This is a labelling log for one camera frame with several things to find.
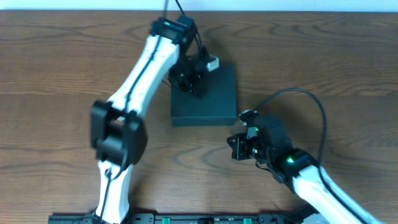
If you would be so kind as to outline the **black gift box with lid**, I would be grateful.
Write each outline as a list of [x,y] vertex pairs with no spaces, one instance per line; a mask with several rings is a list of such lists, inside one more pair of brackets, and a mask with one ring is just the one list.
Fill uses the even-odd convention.
[[206,79],[205,93],[196,97],[172,88],[170,118],[172,126],[231,126],[237,120],[236,70],[221,65]]

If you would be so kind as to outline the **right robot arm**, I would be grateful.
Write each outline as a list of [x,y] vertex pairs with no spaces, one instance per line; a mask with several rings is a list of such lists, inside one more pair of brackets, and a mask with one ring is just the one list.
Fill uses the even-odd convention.
[[246,110],[239,115],[245,132],[227,138],[237,161],[255,159],[276,181],[306,201],[328,223],[380,223],[345,193],[320,162],[294,147],[281,120]]

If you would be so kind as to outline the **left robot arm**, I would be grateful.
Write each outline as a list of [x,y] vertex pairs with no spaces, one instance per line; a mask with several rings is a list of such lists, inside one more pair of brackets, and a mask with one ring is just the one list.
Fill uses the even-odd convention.
[[122,223],[129,212],[131,171],[148,142],[144,124],[147,109],[165,77],[170,85],[197,98],[203,95],[203,76],[217,62],[199,45],[198,28],[191,17],[176,21],[164,16],[151,25],[145,46],[119,89],[108,100],[97,100],[90,110],[90,144],[96,151],[101,173],[101,192],[93,214],[95,223]]

